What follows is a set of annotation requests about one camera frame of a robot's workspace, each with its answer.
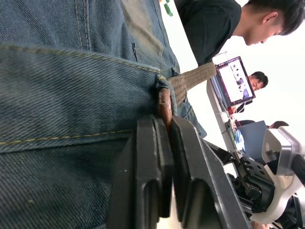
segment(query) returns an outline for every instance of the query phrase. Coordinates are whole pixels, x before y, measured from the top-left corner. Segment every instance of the man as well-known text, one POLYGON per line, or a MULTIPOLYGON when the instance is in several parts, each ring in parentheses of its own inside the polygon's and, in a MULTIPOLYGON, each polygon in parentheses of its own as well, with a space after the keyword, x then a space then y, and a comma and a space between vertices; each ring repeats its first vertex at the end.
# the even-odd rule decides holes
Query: man
MULTIPOLYGON (((255 123, 255 121, 253 121, 253 120, 242 120, 242 121, 236 122, 236 125, 241 126, 241 125, 248 125, 248 124, 251 124, 251 123, 255 123)), ((284 122, 284 121, 276 121, 275 123, 273 123, 271 125, 268 125, 267 127, 268 127, 268 129, 278 129, 281 126, 289 126, 289 124, 284 122)))
MULTIPOLYGON (((255 72, 252 75, 249 75, 249 80, 253 91, 258 91, 260 89, 265 88, 269 82, 268 77, 263 72, 255 72)), ((242 113, 244 112, 244 106, 251 103, 252 100, 240 105, 239 107, 234 107, 233 111, 236 113, 242 113)))
POLYGON ((210 62, 231 36, 247 45, 288 35, 304 19, 303 0, 175 0, 189 43, 199 65, 210 62))

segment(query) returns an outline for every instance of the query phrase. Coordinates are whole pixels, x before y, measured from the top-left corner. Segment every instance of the brown leather tab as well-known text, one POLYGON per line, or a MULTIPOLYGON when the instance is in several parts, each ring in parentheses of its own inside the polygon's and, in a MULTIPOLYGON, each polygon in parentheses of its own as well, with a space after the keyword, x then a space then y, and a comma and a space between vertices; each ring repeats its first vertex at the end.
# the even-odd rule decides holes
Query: brown leather tab
POLYGON ((172 105, 170 98, 170 90, 163 88, 159 91, 159 112, 165 123, 167 132, 170 132, 172 122, 172 105))

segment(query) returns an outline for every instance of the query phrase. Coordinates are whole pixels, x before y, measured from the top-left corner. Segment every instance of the man's ear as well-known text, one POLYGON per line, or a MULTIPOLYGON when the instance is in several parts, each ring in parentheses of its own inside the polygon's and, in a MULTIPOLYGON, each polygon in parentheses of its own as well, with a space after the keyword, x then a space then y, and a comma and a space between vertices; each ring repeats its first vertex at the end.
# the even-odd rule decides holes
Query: man's ear
POLYGON ((274 21, 277 17, 278 17, 278 12, 271 12, 264 17, 263 23, 266 23, 268 21, 274 21))

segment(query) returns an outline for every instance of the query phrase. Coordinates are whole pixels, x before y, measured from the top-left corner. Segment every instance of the black mechanism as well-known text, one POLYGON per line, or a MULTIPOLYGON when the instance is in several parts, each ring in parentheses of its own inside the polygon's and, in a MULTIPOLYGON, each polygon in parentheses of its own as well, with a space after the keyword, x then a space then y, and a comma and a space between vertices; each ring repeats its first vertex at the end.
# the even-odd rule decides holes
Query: black mechanism
MULTIPOLYGON (((168 135, 152 115, 138 121, 116 164, 107 229, 155 229, 170 215, 172 181, 182 228, 249 229, 247 218, 266 211, 274 196, 263 165, 200 139, 185 119, 174 116, 171 129, 168 135), (236 178, 224 173, 227 163, 236 178)), ((291 225, 292 218, 281 220, 291 225)))

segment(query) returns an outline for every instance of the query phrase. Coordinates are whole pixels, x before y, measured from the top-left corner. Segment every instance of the tan strap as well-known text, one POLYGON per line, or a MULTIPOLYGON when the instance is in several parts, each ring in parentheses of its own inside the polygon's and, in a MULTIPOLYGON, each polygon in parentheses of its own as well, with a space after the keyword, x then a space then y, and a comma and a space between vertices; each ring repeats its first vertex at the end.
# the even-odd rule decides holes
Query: tan strap
POLYGON ((185 100, 188 90, 215 75, 215 65, 211 62, 201 65, 189 72, 170 78, 169 82, 172 84, 175 91, 177 105, 181 104, 185 100))

